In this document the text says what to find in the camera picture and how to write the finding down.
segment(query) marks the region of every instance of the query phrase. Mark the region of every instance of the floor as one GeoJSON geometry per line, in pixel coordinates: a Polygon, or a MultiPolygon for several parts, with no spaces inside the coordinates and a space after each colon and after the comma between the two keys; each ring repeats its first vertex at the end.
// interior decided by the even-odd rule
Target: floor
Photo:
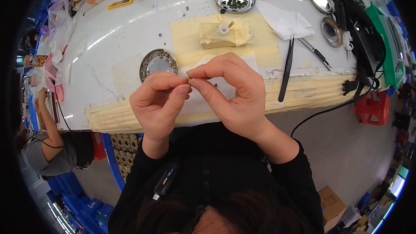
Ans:
{"type": "MultiPolygon", "coordinates": [[[[397,106],[397,94],[390,98],[397,106]]],[[[310,115],[330,107],[298,110],[267,115],[278,128],[290,134],[310,115]]],[[[358,123],[353,105],[312,118],[300,126],[293,137],[308,156],[317,190],[329,186],[346,205],[357,203],[365,192],[371,192],[384,179],[393,158],[396,128],[391,127],[391,108],[385,126],[358,123]]],[[[75,170],[85,193],[115,206],[120,190],[106,159],[93,162],[89,170],[75,170]]]]}

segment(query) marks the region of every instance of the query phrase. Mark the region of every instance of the gray shirt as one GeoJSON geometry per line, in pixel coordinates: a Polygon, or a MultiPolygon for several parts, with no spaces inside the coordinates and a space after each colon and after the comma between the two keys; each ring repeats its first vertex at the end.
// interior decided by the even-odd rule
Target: gray shirt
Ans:
{"type": "MultiPolygon", "coordinates": [[[[46,130],[36,131],[33,136],[41,140],[49,138],[46,130]]],[[[39,175],[51,176],[69,172],[76,167],[76,152],[70,143],[65,143],[64,148],[49,162],[43,155],[41,143],[38,139],[32,138],[22,151],[24,162],[32,171],[39,175]]]]}

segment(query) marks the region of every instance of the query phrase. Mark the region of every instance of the small white cup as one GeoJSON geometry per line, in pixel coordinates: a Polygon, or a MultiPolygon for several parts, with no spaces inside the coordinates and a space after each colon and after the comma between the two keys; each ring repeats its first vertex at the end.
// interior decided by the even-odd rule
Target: small white cup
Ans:
{"type": "Polygon", "coordinates": [[[218,30],[220,31],[220,34],[222,36],[226,35],[228,33],[228,31],[230,30],[228,28],[228,25],[226,23],[222,23],[219,27],[218,30]]]}

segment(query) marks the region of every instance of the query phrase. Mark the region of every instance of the black tweezers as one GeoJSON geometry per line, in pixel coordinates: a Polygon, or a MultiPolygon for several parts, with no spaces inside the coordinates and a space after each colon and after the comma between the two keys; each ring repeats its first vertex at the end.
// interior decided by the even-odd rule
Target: black tweezers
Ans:
{"type": "Polygon", "coordinates": [[[294,45],[294,35],[290,37],[290,41],[289,41],[289,50],[288,50],[288,56],[286,57],[286,66],[284,67],[282,87],[280,88],[280,93],[279,93],[279,102],[283,102],[284,95],[286,93],[286,87],[288,86],[290,69],[292,67],[292,59],[293,59],[293,45],[294,45]]]}

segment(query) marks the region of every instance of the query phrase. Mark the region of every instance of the black shirt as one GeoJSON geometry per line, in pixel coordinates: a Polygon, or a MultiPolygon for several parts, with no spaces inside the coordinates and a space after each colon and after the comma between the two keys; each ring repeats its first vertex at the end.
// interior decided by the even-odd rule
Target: black shirt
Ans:
{"type": "Polygon", "coordinates": [[[320,197],[302,145],[292,161],[270,164],[271,173],[260,162],[263,156],[256,143],[230,132],[221,122],[175,129],[168,153],[158,160],[144,154],[141,141],[110,216],[109,233],[132,233],[143,198],[152,199],[154,187],[174,159],[180,169],[168,193],[180,192],[196,205],[206,206],[206,200],[232,192],[271,190],[282,205],[306,221],[310,233],[323,234],[320,197]]]}

